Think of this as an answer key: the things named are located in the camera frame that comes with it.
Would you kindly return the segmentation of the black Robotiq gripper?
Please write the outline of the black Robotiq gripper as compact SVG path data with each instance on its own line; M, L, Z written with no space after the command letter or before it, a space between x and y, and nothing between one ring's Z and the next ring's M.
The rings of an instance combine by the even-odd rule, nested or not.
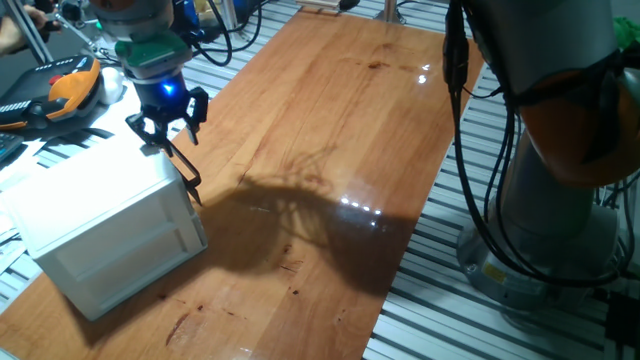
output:
M139 97L141 110L129 115L125 122L129 128L149 146L162 148L168 156L173 155L172 143L167 138L168 124L177 119L186 120L190 140L199 141L200 125L207 120L208 93L201 87L190 91L186 88L181 72L164 73L158 77L131 78ZM188 114L190 100L194 101L193 112ZM153 131L146 129L150 120Z

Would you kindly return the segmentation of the bare person hand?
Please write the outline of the bare person hand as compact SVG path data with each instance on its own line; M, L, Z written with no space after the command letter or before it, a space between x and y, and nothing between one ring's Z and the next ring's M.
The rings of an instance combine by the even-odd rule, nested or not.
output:
M38 30L41 30L48 21L46 14L34 6L25 4L23 9ZM1 56L6 56L18 50L25 44L21 29L13 22L9 15L1 19Z

